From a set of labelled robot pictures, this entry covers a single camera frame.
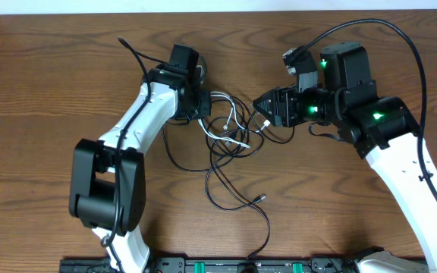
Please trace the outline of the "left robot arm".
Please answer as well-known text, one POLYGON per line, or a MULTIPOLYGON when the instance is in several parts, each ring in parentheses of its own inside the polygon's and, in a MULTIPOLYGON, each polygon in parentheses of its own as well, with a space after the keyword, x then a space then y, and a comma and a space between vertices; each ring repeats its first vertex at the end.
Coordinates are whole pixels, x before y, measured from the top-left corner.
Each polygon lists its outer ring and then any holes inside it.
POLYGON ((139 228, 146 152, 167 121, 189 124, 211 114, 210 93, 200 87, 206 70, 199 57, 191 47, 174 45, 168 61, 145 72, 121 120, 74 148, 69 213, 100 238, 120 272, 143 272, 150 257, 139 228))

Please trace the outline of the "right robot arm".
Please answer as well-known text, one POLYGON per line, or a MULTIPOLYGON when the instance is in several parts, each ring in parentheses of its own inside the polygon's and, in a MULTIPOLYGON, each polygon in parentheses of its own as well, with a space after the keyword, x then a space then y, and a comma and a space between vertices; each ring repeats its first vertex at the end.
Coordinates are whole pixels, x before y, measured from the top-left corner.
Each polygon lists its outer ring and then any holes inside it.
POLYGON ((421 264, 372 247, 347 260, 345 272, 437 272, 437 170, 417 142, 420 126, 398 97, 378 96, 368 55, 358 42, 322 49, 321 65, 306 54, 290 68, 297 78, 289 87, 271 89, 253 107, 272 125, 310 123, 338 129, 340 140, 354 146, 382 178, 401 207, 423 250, 421 264))

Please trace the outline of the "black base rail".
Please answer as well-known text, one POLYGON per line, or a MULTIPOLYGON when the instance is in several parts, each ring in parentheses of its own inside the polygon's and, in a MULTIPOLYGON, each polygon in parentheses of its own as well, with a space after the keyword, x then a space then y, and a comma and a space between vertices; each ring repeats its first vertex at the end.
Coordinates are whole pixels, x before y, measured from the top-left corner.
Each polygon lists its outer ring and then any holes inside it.
MULTIPOLYGON (((111 267, 110 258, 62 259, 60 273, 118 272, 111 267)), ((185 259, 178 257, 155 258, 145 273, 301 273, 301 272, 360 272, 354 262, 343 259, 315 257, 310 260, 239 260, 239 259, 185 259)))

